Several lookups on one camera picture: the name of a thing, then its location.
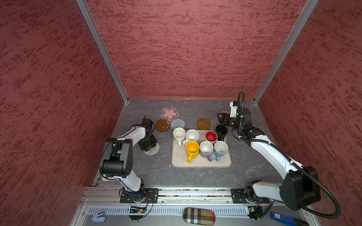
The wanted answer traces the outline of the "pink flower coaster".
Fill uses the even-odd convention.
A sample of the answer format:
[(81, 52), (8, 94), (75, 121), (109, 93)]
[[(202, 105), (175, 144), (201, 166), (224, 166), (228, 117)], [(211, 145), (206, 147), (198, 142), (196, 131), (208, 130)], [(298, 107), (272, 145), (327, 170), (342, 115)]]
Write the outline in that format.
[(170, 108), (163, 108), (162, 114), (160, 115), (160, 118), (163, 120), (167, 120), (168, 122), (172, 122), (176, 118), (180, 116), (180, 113), (177, 111), (177, 108), (170, 107)]

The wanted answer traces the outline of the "brown cork round coaster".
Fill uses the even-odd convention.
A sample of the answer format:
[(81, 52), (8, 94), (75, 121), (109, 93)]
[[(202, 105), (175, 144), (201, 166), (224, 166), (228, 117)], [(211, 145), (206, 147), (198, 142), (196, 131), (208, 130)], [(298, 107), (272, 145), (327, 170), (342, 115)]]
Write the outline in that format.
[(206, 118), (201, 118), (197, 121), (197, 128), (199, 130), (209, 130), (211, 128), (210, 120)]

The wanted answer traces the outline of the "circuit board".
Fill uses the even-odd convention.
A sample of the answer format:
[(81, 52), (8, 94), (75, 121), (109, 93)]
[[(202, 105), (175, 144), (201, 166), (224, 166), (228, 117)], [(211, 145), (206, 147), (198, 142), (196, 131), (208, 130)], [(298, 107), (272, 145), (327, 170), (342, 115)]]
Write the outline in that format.
[(131, 206), (129, 213), (130, 214), (146, 214), (147, 213), (147, 208), (146, 207)]
[(261, 216), (262, 214), (263, 214), (263, 208), (260, 206), (248, 208), (248, 215), (251, 217)]

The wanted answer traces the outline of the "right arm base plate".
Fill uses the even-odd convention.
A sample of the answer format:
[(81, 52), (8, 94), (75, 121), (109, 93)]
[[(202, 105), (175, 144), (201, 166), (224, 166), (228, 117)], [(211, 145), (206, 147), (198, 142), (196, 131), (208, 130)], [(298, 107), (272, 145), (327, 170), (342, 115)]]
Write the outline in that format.
[(231, 189), (231, 197), (233, 203), (236, 204), (269, 204), (271, 201), (268, 198), (257, 198), (255, 201), (248, 201), (245, 194), (245, 189), (241, 188), (232, 188)]

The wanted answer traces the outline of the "left circuit board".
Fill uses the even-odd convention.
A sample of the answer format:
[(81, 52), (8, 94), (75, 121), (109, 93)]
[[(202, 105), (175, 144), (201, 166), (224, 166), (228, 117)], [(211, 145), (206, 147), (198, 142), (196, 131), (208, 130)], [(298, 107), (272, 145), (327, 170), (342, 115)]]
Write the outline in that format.
[(129, 213), (130, 214), (146, 214), (147, 213), (147, 208), (146, 207), (131, 206)]

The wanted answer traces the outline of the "blue tool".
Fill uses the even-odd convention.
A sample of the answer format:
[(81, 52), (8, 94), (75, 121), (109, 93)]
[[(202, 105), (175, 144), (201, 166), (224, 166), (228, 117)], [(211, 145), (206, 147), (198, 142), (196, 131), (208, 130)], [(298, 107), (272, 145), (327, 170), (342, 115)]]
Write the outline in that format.
[(270, 212), (270, 219), (282, 223), (286, 226), (309, 226), (308, 222), (297, 218), (291, 218), (279, 213)]

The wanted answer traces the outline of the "beige rectangular tray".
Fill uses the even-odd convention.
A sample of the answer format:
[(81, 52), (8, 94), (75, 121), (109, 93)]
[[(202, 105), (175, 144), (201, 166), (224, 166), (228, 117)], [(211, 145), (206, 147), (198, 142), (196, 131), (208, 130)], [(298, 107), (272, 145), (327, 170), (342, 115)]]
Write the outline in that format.
[[(198, 144), (206, 141), (205, 133), (206, 130), (197, 130), (199, 132), (199, 140)], [(216, 161), (216, 157), (214, 152), (212, 153), (213, 161), (209, 162), (207, 159), (204, 159), (198, 154), (198, 157), (193, 159), (191, 163), (188, 162), (187, 154), (186, 154), (186, 146), (183, 144), (181, 146), (177, 145), (173, 140), (173, 148), (172, 148), (172, 165), (174, 167), (179, 168), (228, 168), (231, 166), (232, 161), (230, 157), (230, 152), (228, 151), (224, 154), (220, 161)]]

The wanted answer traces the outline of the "right circuit board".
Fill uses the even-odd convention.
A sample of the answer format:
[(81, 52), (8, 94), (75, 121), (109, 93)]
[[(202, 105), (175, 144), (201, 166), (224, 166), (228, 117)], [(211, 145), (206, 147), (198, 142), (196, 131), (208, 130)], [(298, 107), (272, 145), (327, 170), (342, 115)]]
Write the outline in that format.
[(248, 208), (248, 215), (251, 217), (261, 216), (262, 214), (263, 214), (263, 208), (260, 206)]

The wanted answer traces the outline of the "beige spiral round coaster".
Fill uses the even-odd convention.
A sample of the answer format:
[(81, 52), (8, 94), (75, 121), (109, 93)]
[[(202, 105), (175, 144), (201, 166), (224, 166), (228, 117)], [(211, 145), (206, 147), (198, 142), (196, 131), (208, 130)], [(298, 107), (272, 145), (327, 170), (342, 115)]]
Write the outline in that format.
[(156, 145), (150, 149), (144, 151), (146, 155), (155, 155), (159, 151), (160, 145), (156, 143)]

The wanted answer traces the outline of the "small stapler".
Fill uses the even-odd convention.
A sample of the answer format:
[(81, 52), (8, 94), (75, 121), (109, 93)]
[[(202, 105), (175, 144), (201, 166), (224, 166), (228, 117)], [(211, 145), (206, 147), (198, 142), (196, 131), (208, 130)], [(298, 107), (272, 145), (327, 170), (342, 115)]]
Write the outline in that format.
[(93, 214), (91, 220), (92, 222), (95, 223), (102, 223), (106, 220), (106, 216), (105, 216), (106, 211), (105, 210), (101, 210), (95, 214)]

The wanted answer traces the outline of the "grey woven round coaster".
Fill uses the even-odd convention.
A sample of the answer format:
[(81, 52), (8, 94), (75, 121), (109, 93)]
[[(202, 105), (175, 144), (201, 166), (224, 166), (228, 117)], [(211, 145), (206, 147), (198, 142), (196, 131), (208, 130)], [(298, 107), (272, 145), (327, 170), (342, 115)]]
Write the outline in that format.
[(171, 128), (173, 130), (177, 129), (177, 128), (184, 128), (185, 127), (185, 122), (181, 119), (175, 119), (171, 122)]

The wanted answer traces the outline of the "black mug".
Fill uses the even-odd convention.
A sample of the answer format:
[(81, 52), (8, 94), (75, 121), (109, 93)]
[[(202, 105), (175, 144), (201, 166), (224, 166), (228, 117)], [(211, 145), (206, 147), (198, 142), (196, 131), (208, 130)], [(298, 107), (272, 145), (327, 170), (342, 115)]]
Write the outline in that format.
[(226, 126), (217, 125), (216, 126), (216, 133), (218, 135), (218, 141), (224, 141), (226, 134), (228, 133), (228, 129)]

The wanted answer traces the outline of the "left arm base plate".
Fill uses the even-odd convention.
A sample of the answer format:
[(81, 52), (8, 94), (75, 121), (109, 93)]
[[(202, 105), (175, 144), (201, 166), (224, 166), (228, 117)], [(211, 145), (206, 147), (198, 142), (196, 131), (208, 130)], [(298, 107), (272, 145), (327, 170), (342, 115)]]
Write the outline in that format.
[(159, 189), (146, 188), (141, 195), (140, 192), (129, 192), (125, 189), (119, 190), (120, 203), (157, 203)]

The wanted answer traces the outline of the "dark brown glossy coaster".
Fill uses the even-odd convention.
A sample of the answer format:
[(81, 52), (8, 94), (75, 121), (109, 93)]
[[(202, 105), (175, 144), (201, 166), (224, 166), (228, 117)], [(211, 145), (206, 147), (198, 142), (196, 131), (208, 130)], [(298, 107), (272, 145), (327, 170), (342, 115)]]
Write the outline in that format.
[(159, 132), (166, 132), (170, 128), (170, 122), (166, 119), (158, 120), (155, 124), (155, 128)]

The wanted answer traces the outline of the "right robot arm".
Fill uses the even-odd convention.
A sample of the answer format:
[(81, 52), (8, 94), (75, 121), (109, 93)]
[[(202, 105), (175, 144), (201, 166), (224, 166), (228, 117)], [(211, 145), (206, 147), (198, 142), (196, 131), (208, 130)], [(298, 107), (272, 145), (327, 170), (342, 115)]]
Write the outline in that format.
[(240, 140), (259, 152), (283, 179), (282, 183), (250, 182), (244, 191), (249, 202), (265, 197), (282, 202), (296, 211), (320, 201), (320, 187), (315, 182), (318, 179), (317, 171), (281, 153), (261, 129), (253, 126), (251, 112), (247, 108), (240, 110), (233, 106), (232, 114), (218, 113), (217, 117), (221, 125), (231, 127)]

